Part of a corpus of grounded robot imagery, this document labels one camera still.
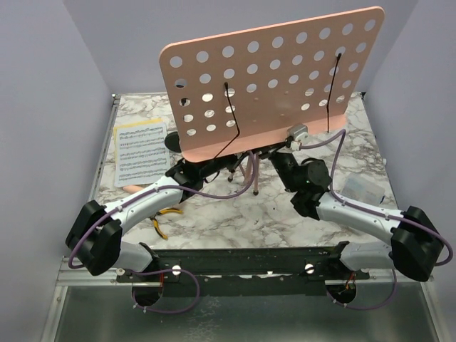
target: screw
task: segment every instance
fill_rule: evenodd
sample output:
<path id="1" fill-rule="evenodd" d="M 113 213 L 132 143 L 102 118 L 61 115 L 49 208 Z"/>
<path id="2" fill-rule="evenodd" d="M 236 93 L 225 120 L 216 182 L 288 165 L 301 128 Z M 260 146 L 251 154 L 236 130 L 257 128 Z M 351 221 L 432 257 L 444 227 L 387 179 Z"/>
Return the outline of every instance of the screw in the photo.
<path id="1" fill-rule="evenodd" d="M 304 267 L 304 270 L 306 271 L 307 274 L 313 274 L 315 272 L 315 267 L 313 266 L 313 264 L 307 264 Z"/>

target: sheet music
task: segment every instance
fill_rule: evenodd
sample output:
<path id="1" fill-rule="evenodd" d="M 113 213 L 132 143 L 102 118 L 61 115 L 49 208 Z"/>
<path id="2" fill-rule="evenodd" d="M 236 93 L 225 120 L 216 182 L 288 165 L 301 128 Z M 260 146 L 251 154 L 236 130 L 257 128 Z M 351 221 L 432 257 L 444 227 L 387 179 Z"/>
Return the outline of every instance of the sheet music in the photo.
<path id="1" fill-rule="evenodd" d="M 147 123 L 115 129 L 116 187 L 156 182 L 170 168 L 166 124 Z"/>

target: pink music stand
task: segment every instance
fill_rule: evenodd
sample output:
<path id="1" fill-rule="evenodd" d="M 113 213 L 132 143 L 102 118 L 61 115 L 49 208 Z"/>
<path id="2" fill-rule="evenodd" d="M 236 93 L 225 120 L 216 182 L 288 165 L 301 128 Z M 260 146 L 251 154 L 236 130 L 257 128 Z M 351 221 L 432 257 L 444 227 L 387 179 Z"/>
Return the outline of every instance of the pink music stand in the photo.
<path id="1" fill-rule="evenodd" d="M 326 102 L 336 56 L 329 127 L 345 110 L 383 22 L 381 7 L 183 41 L 166 46 L 160 67 L 186 160 L 284 141 L 297 123 L 326 131 Z"/>

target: yellow pliers handle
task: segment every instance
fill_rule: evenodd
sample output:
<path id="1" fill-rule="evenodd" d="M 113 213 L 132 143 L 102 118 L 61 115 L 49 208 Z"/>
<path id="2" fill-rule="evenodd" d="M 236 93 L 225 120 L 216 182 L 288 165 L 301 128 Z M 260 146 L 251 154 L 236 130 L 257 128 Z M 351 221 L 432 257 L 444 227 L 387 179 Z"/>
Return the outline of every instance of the yellow pliers handle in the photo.
<path id="1" fill-rule="evenodd" d="M 156 216 L 160 216 L 160 215 L 167 214 L 167 213 L 170 213 L 170 212 L 175 212 L 177 214 L 182 214 L 183 213 L 183 211 L 181 209 L 167 208 L 167 209 L 160 210 L 159 212 L 157 212 L 157 214 L 155 214 L 154 216 L 152 216 L 150 218 L 150 220 L 152 221 L 152 223 L 154 225 L 155 231 L 164 240 L 168 240 L 168 236 L 160 230 L 160 226 L 158 224 Z"/>

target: white wall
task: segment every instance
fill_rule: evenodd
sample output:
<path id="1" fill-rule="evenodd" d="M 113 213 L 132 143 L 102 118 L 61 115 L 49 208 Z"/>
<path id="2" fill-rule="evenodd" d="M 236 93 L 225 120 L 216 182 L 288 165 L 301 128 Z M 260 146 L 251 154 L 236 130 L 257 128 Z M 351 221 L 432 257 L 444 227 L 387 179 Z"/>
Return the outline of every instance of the white wall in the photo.
<path id="1" fill-rule="evenodd" d="M 420 0 L 366 95 L 401 208 L 423 208 L 456 247 L 456 2 Z M 435 270 L 456 341 L 456 260 Z"/>
<path id="2" fill-rule="evenodd" d="M 379 5 L 385 21 L 357 85 L 367 90 L 417 0 L 64 0 L 115 93 L 164 91 L 169 43 Z"/>
<path id="3" fill-rule="evenodd" d="M 0 1 L 0 340 L 39 341 L 112 98 L 61 0 Z"/>

